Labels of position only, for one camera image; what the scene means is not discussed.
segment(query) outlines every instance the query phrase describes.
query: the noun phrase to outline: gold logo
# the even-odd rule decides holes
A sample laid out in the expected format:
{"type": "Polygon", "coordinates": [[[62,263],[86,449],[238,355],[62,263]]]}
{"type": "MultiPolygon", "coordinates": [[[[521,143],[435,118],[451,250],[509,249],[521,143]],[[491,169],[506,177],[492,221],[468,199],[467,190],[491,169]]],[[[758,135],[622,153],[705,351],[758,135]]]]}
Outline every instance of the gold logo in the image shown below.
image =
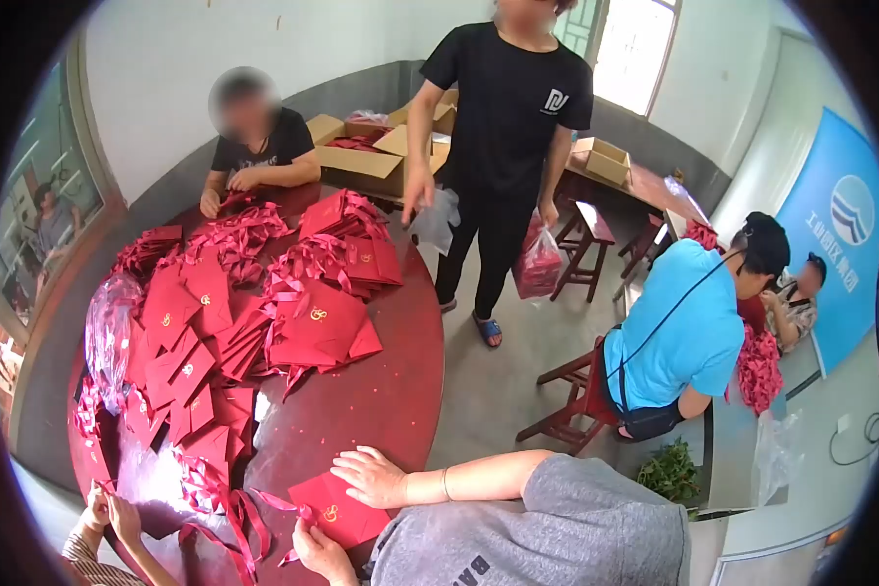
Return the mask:
{"type": "Polygon", "coordinates": [[[338,519],[338,506],[333,504],[322,513],[322,518],[330,523],[335,523],[338,519]]]}

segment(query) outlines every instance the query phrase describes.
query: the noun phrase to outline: bracelet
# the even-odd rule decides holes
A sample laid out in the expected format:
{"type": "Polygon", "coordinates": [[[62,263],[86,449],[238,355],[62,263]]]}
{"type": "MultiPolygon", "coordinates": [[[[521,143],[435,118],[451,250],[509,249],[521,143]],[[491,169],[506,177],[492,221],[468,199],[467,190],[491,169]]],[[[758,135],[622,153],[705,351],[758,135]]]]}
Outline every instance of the bracelet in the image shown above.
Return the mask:
{"type": "Polygon", "coordinates": [[[448,470],[449,468],[442,469],[442,493],[446,495],[446,500],[451,502],[453,497],[449,496],[449,488],[446,487],[446,472],[448,470]]]}

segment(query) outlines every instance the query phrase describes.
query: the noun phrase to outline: blue banner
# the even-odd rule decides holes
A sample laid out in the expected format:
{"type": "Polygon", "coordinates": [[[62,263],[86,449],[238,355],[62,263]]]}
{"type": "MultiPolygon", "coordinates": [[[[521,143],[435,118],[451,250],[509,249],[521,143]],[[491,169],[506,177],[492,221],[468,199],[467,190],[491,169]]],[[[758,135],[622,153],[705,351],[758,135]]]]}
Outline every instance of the blue banner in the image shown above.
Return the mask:
{"type": "Polygon", "coordinates": [[[817,295],[817,358],[827,376],[876,320],[879,161],[866,137],[824,109],[804,167],[778,212],[794,273],[815,252],[827,263],[817,295]]]}

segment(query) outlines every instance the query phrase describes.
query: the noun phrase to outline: hand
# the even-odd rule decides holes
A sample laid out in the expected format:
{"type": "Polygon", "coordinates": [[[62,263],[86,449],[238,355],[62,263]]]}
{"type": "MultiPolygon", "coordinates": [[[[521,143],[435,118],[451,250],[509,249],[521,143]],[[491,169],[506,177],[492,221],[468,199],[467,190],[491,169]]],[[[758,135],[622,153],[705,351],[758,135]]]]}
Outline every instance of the hand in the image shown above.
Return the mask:
{"type": "Polygon", "coordinates": [[[329,580],[330,584],[358,584],[349,555],[318,527],[307,527],[302,519],[293,529],[293,549],[306,569],[329,580]]]}
{"type": "Polygon", "coordinates": [[[107,496],[101,485],[91,481],[91,492],[88,493],[88,506],[82,513],[82,523],[94,533],[104,533],[104,528],[110,522],[107,514],[107,496]]]}
{"type": "Polygon", "coordinates": [[[247,167],[246,169],[239,170],[231,178],[229,187],[234,191],[248,191],[260,185],[262,174],[262,167],[247,167]]]}
{"type": "Polygon", "coordinates": [[[557,220],[560,219],[560,212],[557,211],[557,206],[554,205],[553,200],[542,201],[537,206],[537,209],[541,212],[541,219],[548,230],[557,225],[557,220]]]}
{"type": "Polygon", "coordinates": [[[137,508],[116,494],[108,496],[107,504],[110,511],[110,526],[114,528],[117,538],[128,549],[141,545],[143,543],[141,541],[141,516],[137,512],[137,508]]]}
{"type": "Polygon", "coordinates": [[[404,215],[401,216],[401,222],[405,226],[410,225],[410,214],[414,209],[419,210],[433,205],[436,188],[433,173],[425,163],[410,166],[407,188],[404,189],[404,215]]]}
{"type": "Polygon", "coordinates": [[[778,304],[778,295],[772,291],[762,291],[758,294],[758,298],[766,308],[774,308],[778,304]]]}
{"type": "Polygon", "coordinates": [[[202,216],[215,219],[218,217],[218,210],[221,209],[221,197],[214,189],[206,189],[202,192],[202,199],[199,201],[199,209],[202,216]]]}
{"type": "Polygon", "coordinates": [[[375,509],[407,506],[407,475],[375,448],[359,445],[332,462],[332,474],[352,485],[345,493],[356,501],[375,509]]]}

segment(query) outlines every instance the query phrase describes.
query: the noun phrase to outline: wall socket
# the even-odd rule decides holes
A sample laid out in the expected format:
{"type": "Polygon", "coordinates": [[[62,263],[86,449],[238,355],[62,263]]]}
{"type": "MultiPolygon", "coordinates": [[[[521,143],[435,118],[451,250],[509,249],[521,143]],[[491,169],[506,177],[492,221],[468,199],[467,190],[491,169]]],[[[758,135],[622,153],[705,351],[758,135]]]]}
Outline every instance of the wall socket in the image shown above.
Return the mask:
{"type": "Polygon", "coordinates": [[[849,414],[837,419],[837,433],[843,433],[847,428],[849,428],[849,414]]]}

